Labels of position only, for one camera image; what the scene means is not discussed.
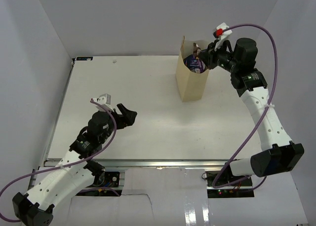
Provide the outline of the left blue table label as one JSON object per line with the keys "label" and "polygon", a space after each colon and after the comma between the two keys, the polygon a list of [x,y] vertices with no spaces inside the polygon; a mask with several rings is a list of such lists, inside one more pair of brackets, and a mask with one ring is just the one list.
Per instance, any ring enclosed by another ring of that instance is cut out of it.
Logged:
{"label": "left blue table label", "polygon": [[86,57],[86,56],[75,58],[75,61],[92,61],[92,60],[93,60],[93,57]]}

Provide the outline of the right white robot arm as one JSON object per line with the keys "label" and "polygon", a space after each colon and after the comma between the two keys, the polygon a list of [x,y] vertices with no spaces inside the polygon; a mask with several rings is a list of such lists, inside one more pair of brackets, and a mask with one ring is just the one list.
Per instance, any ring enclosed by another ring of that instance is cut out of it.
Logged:
{"label": "right white robot arm", "polygon": [[224,170],[223,181],[234,186],[241,176],[265,177],[290,172],[304,148],[294,143],[282,126],[270,98],[263,74],[255,67],[258,49],[250,38],[239,38],[232,48],[228,40],[218,38],[200,53],[209,69],[216,66],[230,73],[231,84],[246,105],[256,126],[261,152],[243,159],[234,159]]}

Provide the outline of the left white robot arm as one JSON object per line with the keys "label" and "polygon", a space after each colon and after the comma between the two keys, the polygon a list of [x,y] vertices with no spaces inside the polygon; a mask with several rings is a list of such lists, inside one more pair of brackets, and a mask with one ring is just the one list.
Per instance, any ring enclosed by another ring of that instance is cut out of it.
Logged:
{"label": "left white robot arm", "polygon": [[114,139],[117,130],[132,126],[137,112],[118,104],[120,111],[106,104],[91,101],[98,107],[87,126],[78,134],[69,150],[56,167],[26,193],[17,193],[13,199],[15,216],[26,226],[48,226],[53,210],[84,188],[99,186],[104,181],[105,168],[93,160]]}

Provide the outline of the aluminium front rail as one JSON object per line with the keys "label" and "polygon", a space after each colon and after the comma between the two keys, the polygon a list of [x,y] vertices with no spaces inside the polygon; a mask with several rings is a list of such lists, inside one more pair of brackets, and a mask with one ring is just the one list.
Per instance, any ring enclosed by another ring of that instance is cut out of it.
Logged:
{"label": "aluminium front rail", "polygon": [[104,167],[220,167],[228,160],[207,159],[97,159]]}

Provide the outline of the brown paper bag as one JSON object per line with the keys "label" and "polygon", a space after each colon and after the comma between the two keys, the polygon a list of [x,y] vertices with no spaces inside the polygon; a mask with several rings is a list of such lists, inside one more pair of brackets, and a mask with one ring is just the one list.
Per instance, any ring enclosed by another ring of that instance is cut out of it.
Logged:
{"label": "brown paper bag", "polygon": [[196,73],[191,71],[185,64],[184,59],[193,55],[194,44],[201,49],[206,49],[208,42],[204,40],[186,40],[185,36],[182,38],[175,72],[179,95],[182,102],[197,101],[202,98],[209,74],[208,68],[204,68],[202,73]]}

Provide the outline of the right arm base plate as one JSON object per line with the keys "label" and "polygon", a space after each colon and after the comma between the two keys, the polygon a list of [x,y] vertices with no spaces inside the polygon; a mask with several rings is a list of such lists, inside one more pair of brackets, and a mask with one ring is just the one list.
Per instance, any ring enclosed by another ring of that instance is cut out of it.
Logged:
{"label": "right arm base plate", "polygon": [[223,174],[216,182],[216,186],[230,184],[233,181],[237,183],[225,186],[223,188],[214,188],[212,186],[215,177],[218,172],[206,171],[201,175],[201,178],[206,181],[207,184],[207,196],[209,199],[212,198],[252,198],[254,197],[253,183],[251,178],[247,178],[241,181],[241,177],[229,177],[227,174]]}

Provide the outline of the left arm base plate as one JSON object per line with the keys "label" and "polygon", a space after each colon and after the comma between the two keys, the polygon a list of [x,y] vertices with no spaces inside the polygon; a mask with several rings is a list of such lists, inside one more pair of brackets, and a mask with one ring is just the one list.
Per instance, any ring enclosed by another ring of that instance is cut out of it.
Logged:
{"label": "left arm base plate", "polygon": [[93,183],[94,187],[116,188],[119,186],[120,172],[103,172],[96,177]]}

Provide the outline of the brown chocolate bar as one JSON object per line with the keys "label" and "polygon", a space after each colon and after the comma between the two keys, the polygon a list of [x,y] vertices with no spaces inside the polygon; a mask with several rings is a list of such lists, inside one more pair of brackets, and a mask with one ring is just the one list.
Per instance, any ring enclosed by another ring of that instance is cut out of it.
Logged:
{"label": "brown chocolate bar", "polygon": [[200,53],[201,53],[201,48],[198,46],[197,43],[194,42],[193,43],[193,55],[195,57],[198,57]]}

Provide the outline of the dark purple snack bag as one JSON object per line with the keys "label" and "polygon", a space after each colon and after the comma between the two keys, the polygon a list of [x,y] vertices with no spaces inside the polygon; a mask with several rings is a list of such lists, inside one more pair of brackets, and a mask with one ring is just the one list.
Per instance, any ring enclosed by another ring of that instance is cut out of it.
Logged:
{"label": "dark purple snack bag", "polygon": [[204,62],[193,54],[186,57],[183,62],[184,65],[193,73],[201,74],[205,71]]}

